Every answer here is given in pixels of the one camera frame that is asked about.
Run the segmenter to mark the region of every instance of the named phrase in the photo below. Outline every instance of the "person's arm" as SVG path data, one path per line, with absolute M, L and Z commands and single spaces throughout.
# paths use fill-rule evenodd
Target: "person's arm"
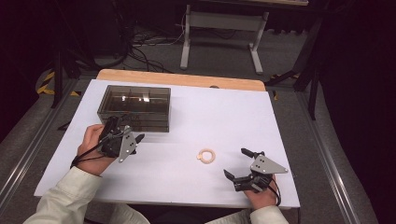
M 270 186 L 276 189 L 275 182 L 272 181 Z M 255 193 L 251 190 L 244 191 L 250 200 L 254 212 L 250 214 L 252 224 L 286 224 L 289 223 L 279 208 L 276 206 L 275 194 L 267 189 L 265 191 Z
M 78 155 L 88 151 L 99 142 L 103 125 L 92 125 L 87 128 Z M 84 159 L 101 155 L 96 150 Z M 87 204 L 92 200 L 100 187 L 100 174 L 113 162 L 113 158 L 100 158 L 83 161 L 73 167 L 56 187 L 49 189 L 38 203 L 36 213 L 24 223 L 83 223 Z

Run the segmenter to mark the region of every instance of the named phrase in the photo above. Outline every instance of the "sleeve cuff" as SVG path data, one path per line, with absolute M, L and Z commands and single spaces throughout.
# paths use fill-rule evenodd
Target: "sleeve cuff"
M 261 209 L 258 209 L 250 214 L 251 223 L 260 223 L 260 224 L 284 224 L 289 223 L 283 214 L 280 212 L 277 206 L 267 206 Z
M 73 167 L 56 187 L 73 198 L 92 199 L 102 183 L 102 177 Z

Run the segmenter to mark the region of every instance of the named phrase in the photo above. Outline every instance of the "transparent box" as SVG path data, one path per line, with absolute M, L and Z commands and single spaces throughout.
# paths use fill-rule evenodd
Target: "transparent box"
M 98 116 L 103 123 L 111 116 L 129 116 L 121 125 L 134 132 L 169 132 L 170 88 L 107 86 Z

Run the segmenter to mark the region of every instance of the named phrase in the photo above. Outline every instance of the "person's left hand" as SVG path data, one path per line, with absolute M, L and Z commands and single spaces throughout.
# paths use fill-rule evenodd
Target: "person's left hand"
M 78 147 L 78 156 L 95 147 L 99 143 L 99 135 L 102 133 L 104 127 L 105 125 L 103 124 L 95 124 L 87 128 L 87 131 L 84 134 L 84 139 Z M 103 155 L 97 150 L 94 150 L 81 159 L 85 160 L 102 156 Z M 116 158 L 103 157 L 90 161 L 82 161 L 77 165 L 77 168 L 92 175 L 100 175 L 115 159 Z

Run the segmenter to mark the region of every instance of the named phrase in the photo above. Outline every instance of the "person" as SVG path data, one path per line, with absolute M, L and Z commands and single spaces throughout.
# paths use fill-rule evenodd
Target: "person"
M 98 144 L 103 128 L 104 125 L 101 124 L 87 128 L 83 141 L 78 147 L 78 155 Z M 87 155 L 87 159 L 88 156 L 95 158 L 100 157 L 101 154 L 95 150 Z M 87 205 L 101 185 L 101 174 L 114 160 L 115 158 L 103 157 L 81 162 L 71 168 L 56 187 L 49 189 L 43 195 L 37 205 L 36 213 L 24 223 L 83 223 Z M 276 206 L 276 196 L 273 192 L 265 190 L 255 193 L 248 190 L 245 194 L 252 204 L 253 212 L 250 213 L 248 209 L 242 210 L 208 223 L 288 223 Z M 149 221 L 130 206 L 120 203 L 116 205 L 110 223 L 146 224 Z

